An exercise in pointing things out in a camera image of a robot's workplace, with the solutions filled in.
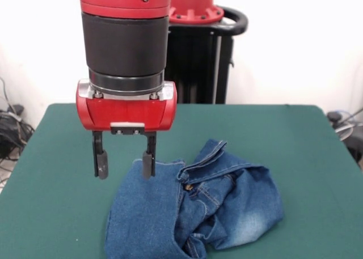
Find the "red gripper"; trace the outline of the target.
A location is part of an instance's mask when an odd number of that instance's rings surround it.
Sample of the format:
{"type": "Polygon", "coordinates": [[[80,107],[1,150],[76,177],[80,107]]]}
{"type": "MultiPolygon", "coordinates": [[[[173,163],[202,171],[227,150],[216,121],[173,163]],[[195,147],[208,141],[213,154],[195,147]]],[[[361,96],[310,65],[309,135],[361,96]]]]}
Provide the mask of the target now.
{"type": "MultiPolygon", "coordinates": [[[[103,149],[103,133],[113,128],[141,128],[144,131],[165,131],[172,126],[176,115],[176,85],[166,81],[157,98],[149,94],[116,96],[103,94],[95,97],[95,90],[87,79],[78,82],[76,107],[81,124],[92,131],[95,177],[108,177],[108,157],[103,149]]],[[[155,133],[145,133],[147,149],[142,156],[142,174],[155,176],[155,133]]]]}

